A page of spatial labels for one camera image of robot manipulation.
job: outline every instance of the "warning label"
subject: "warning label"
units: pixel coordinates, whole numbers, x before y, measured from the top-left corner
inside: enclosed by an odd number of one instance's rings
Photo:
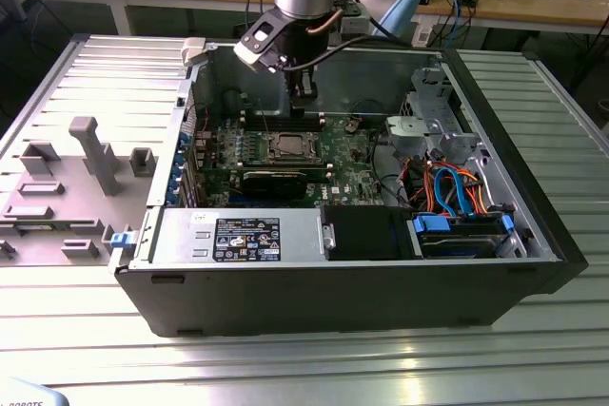
[[[218,219],[215,261],[280,261],[279,219]]]

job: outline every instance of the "green circuit board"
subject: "green circuit board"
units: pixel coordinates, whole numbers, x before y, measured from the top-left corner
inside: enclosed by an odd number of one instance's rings
[[[372,146],[366,129],[347,134],[347,116],[325,118],[325,127],[316,133],[290,132],[244,132],[234,120],[227,120],[213,132],[214,142],[200,147],[197,152],[198,172],[206,190],[207,206],[210,207],[317,207],[322,204],[383,204],[381,194],[375,186],[370,168],[369,155]],[[272,150],[269,134],[277,138],[306,139],[314,145],[315,156],[311,162],[319,164],[308,167],[284,165],[282,170],[297,170],[309,177],[304,198],[277,202],[250,202],[240,192],[240,180],[248,171],[248,164],[256,164],[264,170],[264,160]],[[331,164],[328,178],[327,165]]]

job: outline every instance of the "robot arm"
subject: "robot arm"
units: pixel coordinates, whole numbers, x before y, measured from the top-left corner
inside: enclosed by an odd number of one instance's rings
[[[276,72],[285,67],[303,66],[325,52],[331,25],[342,14],[335,0],[275,0],[246,32],[235,53],[254,70]],[[365,0],[364,5],[377,21],[386,20],[392,32],[407,24],[420,0]],[[383,11],[377,11],[378,5]],[[314,67],[285,74],[293,107],[302,107],[317,97]]]
[[[277,71],[285,65],[301,65],[322,54],[328,45],[329,27],[340,15],[334,0],[275,0],[246,32],[235,53],[255,70]],[[313,68],[286,74],[292,105],[300,107],[317,97]]]

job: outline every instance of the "copper pipe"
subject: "copper pipe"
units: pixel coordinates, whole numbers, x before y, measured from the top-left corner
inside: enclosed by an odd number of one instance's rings
[[[325,23],[315,29],[308,28],[306,30],[306,33],[309,35],[319,35],[321,33],[326,32],[334,23],[336,23],[341,18],[341,16],[343,16],[343,13],[344,12],[341,9],[334,11],[334,14],[330,16]]]

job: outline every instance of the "side panel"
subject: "side panel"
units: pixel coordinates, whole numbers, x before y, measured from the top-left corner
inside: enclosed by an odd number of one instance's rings
[[[162,337],[490,325],[559,266],[122,271]]]
[[[541,233],[552,251],[565,262],[559,274],[543,286],[538,293],[553,293],[583,271],[588,262],[564,226],[556,210],[543,192],[538,181],[505,131],[501,121],[489,105],[484,93],[465,66],[461,56],[453,49],[445,53],[445,62],[452,72],[451,81],[459,88],[463,98],[480,123],[483,136],[495,149],[512,182],[519,190],[524,203],[533,215]]]

